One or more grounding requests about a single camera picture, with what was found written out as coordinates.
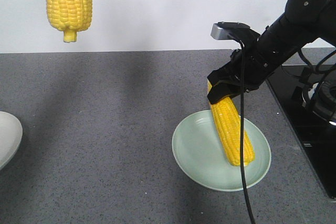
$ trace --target corn cob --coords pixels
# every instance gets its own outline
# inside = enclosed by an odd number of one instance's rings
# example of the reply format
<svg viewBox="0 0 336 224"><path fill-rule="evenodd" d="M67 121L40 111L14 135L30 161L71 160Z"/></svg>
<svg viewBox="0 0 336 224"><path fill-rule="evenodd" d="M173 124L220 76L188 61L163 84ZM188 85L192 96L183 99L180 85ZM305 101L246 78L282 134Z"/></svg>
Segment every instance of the corn cob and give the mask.
<svg viewBox="0 0 336 224"><path fill-rule="evenodd" d="M211 112L229 162L234 166L240 165L240 117L230 97L216 104L210 104ZM253 146L244 130L244 166L255 159Z"/></svg>
<svg viewBox="0 0 336 224"><path fill-rule="evenodd" d="M50 24L64 32L64 42L75 42L77 32L89 28L92 0L47 0Z"/></svg>

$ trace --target plate rim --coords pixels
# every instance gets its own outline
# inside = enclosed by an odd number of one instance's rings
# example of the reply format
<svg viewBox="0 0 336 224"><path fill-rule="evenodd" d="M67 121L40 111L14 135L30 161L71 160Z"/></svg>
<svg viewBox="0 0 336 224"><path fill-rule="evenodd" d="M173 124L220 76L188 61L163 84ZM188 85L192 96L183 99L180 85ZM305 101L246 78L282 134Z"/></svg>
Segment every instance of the plate rim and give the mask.
<svg viewBox="0 0 336 224"><path fill-rule="evenodd" d="M11 120L13 120L15 122L16 126L18 126L18 132L19 132L19 134L18 134L19 137L18 138L19 138L19 140L17 141L17 140L14 139L14 142L16 142L14 144L14 151L12 151L7 156L7 158L5 157L4 161L2 163L0 163L0 170L2 170L9 163L9 161L11 161L11 159L14 157L14 155L16 154L17 150L20 147L22 136L23 136L23 127L22 127L22 124L21 124L20 120L16 116L14 116L14 115L12 115L12 114L10 114L8 112L5 112L5 111L0 111L0 118L1 117L6 117L7 119L11 119Z"/></svg>
<svg viewBox="0 0 336 224"><path fill-rule="evenodd" d="M174 150L174 139L175 139L175 135L176 135L176 131L177 129L180 127L180 125L186 120L188 119L189 117L192 117L192 116L195 116L197 114L202 114L202 113L211 113L211 110L201 110L201 111L197 111L197 112L194 112L188 116L186 116L183 120L181 120L178 125L176 126L175 130L174 130L174 133L173 133L173 136L172 136L172 152L173 152L173 155L174 155L174 158L175 158L175 161L177 162L178 166L180 167L180 169L184 172L184 174L186 174L191 180L195 181L196 183L200 184L201 186L204 186L206 188L209 188L209 189L212 189L212 190L215 190L215 191L241 191L243 190L243 187L238 187L238 188L232 188L232 189L225 189L225 188L217 188L217 187L212 187L212 186L209 186L209 185L205 185L204 183L198 181L197 179L194 179L191 177L190 174L188 174L188 172L183 168L183 166L180 164L180 161L179 159L177 158L177 154L175 153L175 150ZM269 159L268 159L268 163L267 163L267 167L265 169L265 171L263 172L263 174L256 180L254 181L253 183L247 185L246 187L247 188L250 188L254 185L256 185L257 183L259 183L265 176L266 174L268 173L269 169L270 169L270 165L271 165L271 160L272 160L272 153L271 153L271 148L269 146L269 143L267 141L267 138L265 137L265 135L262 133L262 131L253 123L251 122L249 119L247 118L244 118L244 121L247 121L248 123L250 123L254 128L257 129L257 131L263 136L263 141L265 142L266 146L267 146L267 150L268 150L268 153L269 153Z"/></svg>

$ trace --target light green plate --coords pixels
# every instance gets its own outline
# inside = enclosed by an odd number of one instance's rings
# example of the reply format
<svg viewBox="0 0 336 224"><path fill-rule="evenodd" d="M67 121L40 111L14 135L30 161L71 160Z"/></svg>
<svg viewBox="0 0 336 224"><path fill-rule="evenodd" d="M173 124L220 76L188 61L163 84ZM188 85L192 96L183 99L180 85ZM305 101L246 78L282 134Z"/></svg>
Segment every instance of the light green plate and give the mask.
<svg viewBox="0 0 336 224"><path fill-rule="evenodd" d="M245 167L248 188L261 181L268 172L271 150L257 126L245 119L244 128L256 153L256 159ZM192 180L213 190L243 189L240 168L228 162L210 110L183 119L174 131L172 145L177 164Z"/></svg>

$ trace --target corn cob stem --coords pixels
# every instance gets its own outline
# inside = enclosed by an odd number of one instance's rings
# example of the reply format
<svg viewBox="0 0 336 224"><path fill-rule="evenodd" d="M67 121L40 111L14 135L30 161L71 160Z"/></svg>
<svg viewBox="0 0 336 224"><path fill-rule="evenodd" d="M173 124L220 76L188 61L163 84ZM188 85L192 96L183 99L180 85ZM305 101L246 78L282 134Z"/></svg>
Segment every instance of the corn cob stem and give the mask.
<svg viewBox="0 0 336 224"><path fill-rule="evenodd" d="M65 29L63 31L63 41L64 42L76 42L77 40L77 31L71 29Z"/></svg>

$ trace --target cable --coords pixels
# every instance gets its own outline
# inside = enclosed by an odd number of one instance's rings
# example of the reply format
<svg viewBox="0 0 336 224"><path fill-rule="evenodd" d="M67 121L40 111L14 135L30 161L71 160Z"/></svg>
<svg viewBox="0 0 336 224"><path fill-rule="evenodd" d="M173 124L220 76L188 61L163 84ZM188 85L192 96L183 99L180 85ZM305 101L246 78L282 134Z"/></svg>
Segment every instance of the cable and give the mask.
<svg viewBox="0 0 336 224"><path fill-rule="evenodd" d="M244 71L245 71L245 46L243 42L240 40L239 44L242 48L241 53L241 70L240 70L240 173L242 174L242 184L244 197L246 202L246 207L248 211L248 215L250 217L250 221L252 224L255 224L255 220L252 213L251 204L248 197L247 186L246 186L246 178L245 178L245 170L244 170Z"/></svg>
<svg viewBox="0 0 336 224"><path fill-rule="evenodd" d="M335 66L329 68L328 70L319 70L320 66L325 63L331 56L333 56L336 53L336 50L334 50L333 52L331 52L330 54L328 54L327 56L325 56L322 60L320 60L319 63L317 63L316 67L315 67L315 71L317 73L327 73L329 71L333 71L336 69Z"/></svg>

